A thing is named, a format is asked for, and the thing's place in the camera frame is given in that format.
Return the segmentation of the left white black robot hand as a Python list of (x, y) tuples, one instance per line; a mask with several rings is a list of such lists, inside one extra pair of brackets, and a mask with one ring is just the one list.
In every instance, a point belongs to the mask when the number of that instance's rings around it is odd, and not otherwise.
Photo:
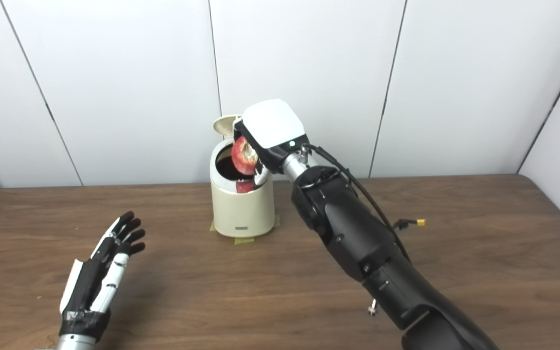
[(59, 305), (58, 350), (93, 350), (111, 319), (113, 301), (132, 255), (142, 252), (146, 232), (133, 211), (118, 217), (87, 261), (73, 262)]

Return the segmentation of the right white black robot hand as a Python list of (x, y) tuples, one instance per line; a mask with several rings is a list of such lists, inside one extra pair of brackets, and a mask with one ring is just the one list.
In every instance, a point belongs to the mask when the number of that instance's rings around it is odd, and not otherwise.
[(293, 109), (280, 99), (252, 105), (232, 123), (234, 143), (231, 159), (245, 176), (238, 192), (261, 188), (272, 175), (295, 181), (307, 168), (317, 165), (307, 148), (309, 138)]

